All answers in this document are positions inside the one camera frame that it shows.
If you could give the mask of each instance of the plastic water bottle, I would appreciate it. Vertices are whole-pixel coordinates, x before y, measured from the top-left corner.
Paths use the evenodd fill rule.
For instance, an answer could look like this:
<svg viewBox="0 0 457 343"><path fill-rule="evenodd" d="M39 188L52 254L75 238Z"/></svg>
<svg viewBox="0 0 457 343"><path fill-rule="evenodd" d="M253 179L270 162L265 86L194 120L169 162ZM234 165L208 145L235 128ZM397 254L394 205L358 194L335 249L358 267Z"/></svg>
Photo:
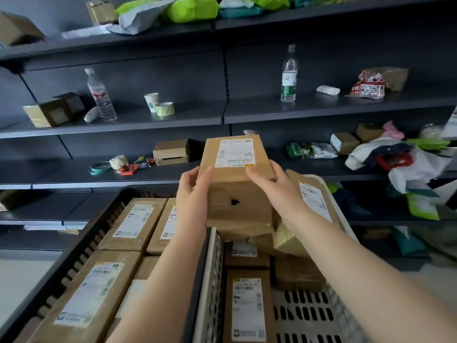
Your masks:
<svg viewBox="0 0 457 343"><path fill-rule="evenodd" d="M88 74L89 79L87 85L92 93L98 108L100 109L103 121L113 121L117 119L116 111L114 110L113 103L111 102L108 93L106 92L105 85L95 74L93 68L86 68L85 72Z"/></svg>
<svg viewBox="0 0 457 343"><path fill-rule="evenodd" d="M283 64L281 101L294 102L297 90L298 60L295 58L295 44L290 44Z"/></svg>

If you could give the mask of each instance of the person's left hand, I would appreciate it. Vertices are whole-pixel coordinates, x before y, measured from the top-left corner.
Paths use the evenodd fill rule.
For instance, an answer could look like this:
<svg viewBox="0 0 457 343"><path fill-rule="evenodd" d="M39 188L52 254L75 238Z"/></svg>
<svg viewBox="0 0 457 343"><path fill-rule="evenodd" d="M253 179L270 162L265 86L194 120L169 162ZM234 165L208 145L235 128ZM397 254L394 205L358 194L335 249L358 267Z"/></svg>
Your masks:
<svg viewBox="0 0 457 343"><path fill-rule="evenodd" d="M178 193L176 195L176 207L178 218L178 229L186 231L189 229L206 228L208 215L208 187L213 178L214 168L208 167L197 180L198 170L184 172L179 180Z"/></svg>

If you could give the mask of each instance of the forearm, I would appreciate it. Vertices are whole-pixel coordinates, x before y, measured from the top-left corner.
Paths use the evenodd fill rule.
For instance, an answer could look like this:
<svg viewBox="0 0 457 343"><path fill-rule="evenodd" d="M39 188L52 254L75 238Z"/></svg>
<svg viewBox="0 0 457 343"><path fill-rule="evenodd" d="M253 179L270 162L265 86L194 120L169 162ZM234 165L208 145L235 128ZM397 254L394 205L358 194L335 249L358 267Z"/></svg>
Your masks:
<svg viewBox="0 0 457 343"><path fill-rule="evenodd" d="M307 207L291 223L297 238L373 341L455 341L457 320L442 302L338 227Z"/></svg>
<svg viewBox="0 0 457 343"><path fill-rule="evenodd" d="M141 298L108 343L179 342L205 230L178 229L149 276Z"/></svg>

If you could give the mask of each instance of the paper cup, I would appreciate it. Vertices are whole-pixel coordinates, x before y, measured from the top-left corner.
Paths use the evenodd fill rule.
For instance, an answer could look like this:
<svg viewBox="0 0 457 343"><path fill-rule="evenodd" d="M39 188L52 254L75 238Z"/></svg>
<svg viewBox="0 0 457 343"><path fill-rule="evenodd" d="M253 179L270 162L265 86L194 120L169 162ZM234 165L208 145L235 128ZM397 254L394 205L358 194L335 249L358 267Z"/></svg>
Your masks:
<svg viewBox="0 0 457 343"><path fill-rule="evenodd" d="M174 105L172 102L163 102L155 106L157 116L170 116L174 114Z"/></svg>
<svg viewBox="0 0 457 343"><path fill-rule="evenodd" d="M150 93L144 96L151 113L155 113L155 106L159 103L159 93Z"/></svg>

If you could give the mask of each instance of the plastic crate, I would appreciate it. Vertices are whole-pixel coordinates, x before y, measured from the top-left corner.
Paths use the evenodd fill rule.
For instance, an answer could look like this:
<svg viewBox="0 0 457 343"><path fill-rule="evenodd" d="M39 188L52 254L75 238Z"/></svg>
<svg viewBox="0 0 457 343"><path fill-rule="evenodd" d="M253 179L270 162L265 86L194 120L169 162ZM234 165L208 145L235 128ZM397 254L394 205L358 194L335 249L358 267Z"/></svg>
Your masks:
<svg viewBox="0 0 457 343"><path fill-rule="evenodd" d="M77 241L60 255L59 259L55 261L54 265L3 324L0 328L0 343L13 342L27 324L28 327L24 329L21 337L26 339L26 336L33 332L31 326L37 326L46 316L132 198L176 197L177 189L177 184L168 184L128 187L119 191L116 198L80 231ZM192 340L209 236L210 230L208 229L197 266L182 342Z"/></svg>
<svg viewBox="0 0 457 343"><path fill-rule="evenodd" d="M324 181L314 175L328 191ZM328 196L346 233L357 241L333 196ZM224 242L212 228L193 343L221 342L224 318ZM327 283L319 293L272 291L278 343L367 343L368 338Z"/></svg>

